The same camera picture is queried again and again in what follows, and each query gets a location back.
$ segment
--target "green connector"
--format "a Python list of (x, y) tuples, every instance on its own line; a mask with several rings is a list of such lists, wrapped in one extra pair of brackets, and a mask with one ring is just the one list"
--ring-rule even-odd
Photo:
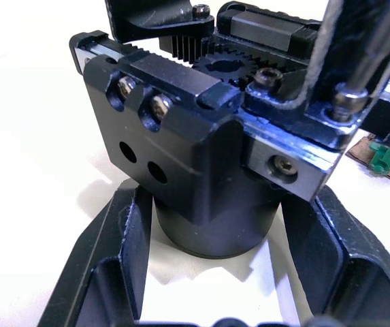
[(388, 175), (390, 173), (390, 149), (376, 142), (372, 142), (370, 148), (376, 153), (369, 167), (378, 174)]

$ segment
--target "white table surface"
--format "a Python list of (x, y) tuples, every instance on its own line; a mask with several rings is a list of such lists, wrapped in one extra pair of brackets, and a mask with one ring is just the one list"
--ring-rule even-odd
[[(212, 13), (224, 2), (210, 1)], [(326, 4), (248, 2), (315, 19)], [(95, 29), (109, 31), (103, 0), (0, 0), (0, 327), (36, 326), (77, 237), (127, 177), (108, 159), (68, 48)], [(390, 252), (390, 181), (345, 157), (328, 185)], [(281, 219), (228, 260), (175, 249), (154, 221), (142, 320), (306, 319)]]

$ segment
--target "spur gear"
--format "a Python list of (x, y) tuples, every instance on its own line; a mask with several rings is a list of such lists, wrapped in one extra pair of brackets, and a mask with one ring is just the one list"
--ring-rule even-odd
[(253, 80), (259, 66), (250, 55), (223, 49), (200, 57), (192, 68), (243, 90)]

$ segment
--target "white surface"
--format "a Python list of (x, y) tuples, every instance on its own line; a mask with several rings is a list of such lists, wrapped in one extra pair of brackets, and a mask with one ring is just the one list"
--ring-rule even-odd
[[(212, 12), (224, 2), (210, 1)], [(248, 2), (316, 19), (325, 6)], [(109, 30), (102, 0), (0, 1), (0, 327), (37, 324), (77, 237), (126, 178), (108, 160), (68, 49), (95, 29)], [(390, 251), (390, 181), (344, 158), (329, 185)], [(229, 260), (182, 253), (153, 227), (143, 320), (308, 317), (280, 215), (261, 246)]]

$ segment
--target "countersunk screw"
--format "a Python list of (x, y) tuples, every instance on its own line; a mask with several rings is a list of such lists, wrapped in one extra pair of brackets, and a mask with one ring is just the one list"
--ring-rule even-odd
[(195, 19), (206, 19), (210, 16), (209, 5), (194, 5), (192, 8), (193, 18)]
[(122, 77), (118, 81), (120, 93), (124, 98), (127, 98), (131, 91), (135, 88), (135, 80), (129, 76)]
[(164, 94), (155, 95), (151, 99), (152, 113), (161, 121), (172, 106), (172, 100)]
[(280, 155), (275, 156), (274, 165), (275, 168), (284, 175), (292, 176), (297, 173), (296, 168), (293, 167), (291, 162), (288, 159), (281, 157)]
[(261, 68), (255, 74), (255, 82), (271, 92), (275, 92), (280, 88), (281, 81), (282, 73), (276, 68)]

